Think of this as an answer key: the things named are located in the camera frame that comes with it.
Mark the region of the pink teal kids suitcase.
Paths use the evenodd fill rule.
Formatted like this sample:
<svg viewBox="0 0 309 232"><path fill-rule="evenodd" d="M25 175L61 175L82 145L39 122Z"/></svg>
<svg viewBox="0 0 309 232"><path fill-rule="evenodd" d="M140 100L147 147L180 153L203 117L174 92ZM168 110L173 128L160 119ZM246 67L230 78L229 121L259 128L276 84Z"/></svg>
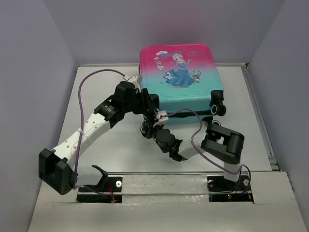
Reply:
<svg viewBox="0 0 309 232"><path fill-rule="evenodd" d="M169 124L211 122L224 116L224 87L210 48L201 43L155 45L140 51L141 88L159 98L159 110L177 112Z"/></svg>

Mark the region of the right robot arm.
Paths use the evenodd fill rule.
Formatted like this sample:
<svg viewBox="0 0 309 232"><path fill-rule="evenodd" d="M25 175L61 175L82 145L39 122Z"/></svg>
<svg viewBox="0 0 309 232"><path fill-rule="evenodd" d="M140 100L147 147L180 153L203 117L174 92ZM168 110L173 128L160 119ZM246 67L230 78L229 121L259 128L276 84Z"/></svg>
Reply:
<svg viewBox="0 0 309 232"><path fill-rule="evenodd" d="M153 139L163 153L175 161L185 161L200 154L209 163L224 172L222 184L226 189L234 189L240 183L241 153L244 135L220 126L217 122L207 123L204 138L201 143L196 138L203 130L204 122L199 122L199 128L188 140L180 140L166 129L163 124L143 122L141 134L147 139Z"/></svg>

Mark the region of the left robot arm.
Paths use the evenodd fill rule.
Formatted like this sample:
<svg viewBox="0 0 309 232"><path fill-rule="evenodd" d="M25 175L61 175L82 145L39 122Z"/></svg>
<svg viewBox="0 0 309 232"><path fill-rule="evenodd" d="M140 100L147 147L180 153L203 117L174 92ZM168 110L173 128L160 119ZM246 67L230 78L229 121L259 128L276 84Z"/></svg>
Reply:
<svg viewBox="0 0 309 232"><path fill-rule="evenodd" d="M138 89L131 82L121 81L114 94L97 106L88 120L81 120L76 132L52 150L45 148L39 153L39 178L60 195L83 185L97 191L105 189L108 174L96 165L90 168L95 174L90 181L81 180L79 157L96 139L123 120L125 114L143 115L154 122L158 109L159 97L156 94L150 94L145 88Z"/></svg>

